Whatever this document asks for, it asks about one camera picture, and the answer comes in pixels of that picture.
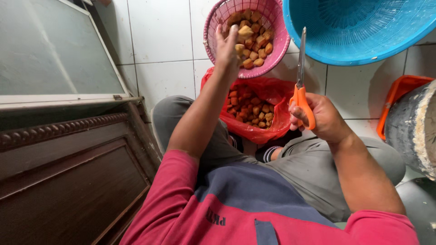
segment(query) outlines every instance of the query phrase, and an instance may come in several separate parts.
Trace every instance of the red and navy shirt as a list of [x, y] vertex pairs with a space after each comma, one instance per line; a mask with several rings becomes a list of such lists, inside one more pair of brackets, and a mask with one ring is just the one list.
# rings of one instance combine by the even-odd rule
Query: red and navy shirt
[[400, 214], [358, 211], [341, 230], [259, 165], [225, 165], [196, 185], [197, 173], [189, 155], [167, 152], [120, 244], [419, 244]]

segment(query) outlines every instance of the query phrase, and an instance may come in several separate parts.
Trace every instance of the gray pants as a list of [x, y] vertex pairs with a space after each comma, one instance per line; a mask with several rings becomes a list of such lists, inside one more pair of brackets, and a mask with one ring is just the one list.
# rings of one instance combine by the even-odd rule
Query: gray pants
[[[153, 131], [160, 150], [165, 152], [170, 136], [192, 99], [171, 96], [160, 101], [152, 111]], [[227, 140], [226, 124], [219, 120], [200, 159], [203, 168], [219, 167], [232, 162], [249, 162], [279, 173], [303, 196], [309, 205], [333, 222], [343, 222], [351, 215], [339, 184], [336, 167], [327, 142], [317, 137], [299, 137], [289, 141], [275, 161], [261, 163], [242, 154]], [[398, 152], [372, 138], [361, 138], [370, 154], [397, 185], [405, 174], [405, 164]]]

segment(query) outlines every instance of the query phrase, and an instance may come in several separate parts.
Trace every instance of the white tiled floor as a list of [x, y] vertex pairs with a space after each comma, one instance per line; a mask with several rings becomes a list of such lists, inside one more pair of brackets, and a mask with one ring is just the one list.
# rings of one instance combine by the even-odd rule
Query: white tiled floor
[[[212, 66], [203, 45], [204, 21], [216, 2], [112, 0], [106, 8], [96, 3], [119, 56], [117, 67], [133, 93], [137, 80], [147, 112], [171, 95], [199, 95], [201, 78]], [[403, 74], [436, 77], [436, 31], [418, 44], [386, 60], [356, 67], [327, 66], [307, 58], [307, 89], [327, 95], [358, 135], [378, 139], [375, 127], [392, 82]], [[283, 60], [267, 76], [294, 81], [297, 53], [291, 42]]]

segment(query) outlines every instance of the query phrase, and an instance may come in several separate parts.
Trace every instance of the foot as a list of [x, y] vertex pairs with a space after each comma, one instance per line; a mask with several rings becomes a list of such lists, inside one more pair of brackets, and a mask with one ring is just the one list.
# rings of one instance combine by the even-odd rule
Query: foot
[[280, 139], [267, 142], [264, 147], [258, 149], [255, 153], [256, 160], [259, 162], [267, 163], [274, 161], [285, 146], [292, 139], [301, 137], [300, 131], [289, 130], [285, 136]]
[[228, 133], [228, 142], [238, 151], [244, 153], [244, 146], [242, 145], [242, 138], [234, 133]]

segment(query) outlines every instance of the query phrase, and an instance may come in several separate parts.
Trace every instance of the orange scissors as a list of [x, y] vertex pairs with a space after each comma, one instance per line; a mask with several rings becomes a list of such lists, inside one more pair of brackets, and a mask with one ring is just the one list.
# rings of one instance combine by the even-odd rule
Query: orange scissors
[[303, 87], [304, 78], [304, 55], [306, 49], [306, 27], [303, 28], [303, 33], [301, 34], [301, 44], [300, 44], [300, 55], [298, 57], [298, 73], [297, 73], [297, 84], [295, 84], [294, 96], [289, 100], [289, 107], [292, 101], [295, 105], [298, 105], [305, 112], [307, 119], [309, 120], [309, 125], [306, 125], [301, 120], [298, 120], [298, 126], [303, 125], [307, 130], [312, 130], [315, 128], [315, 117], [313, 115], [312, 109], [307, 104], [306, 100], [306, 88]]

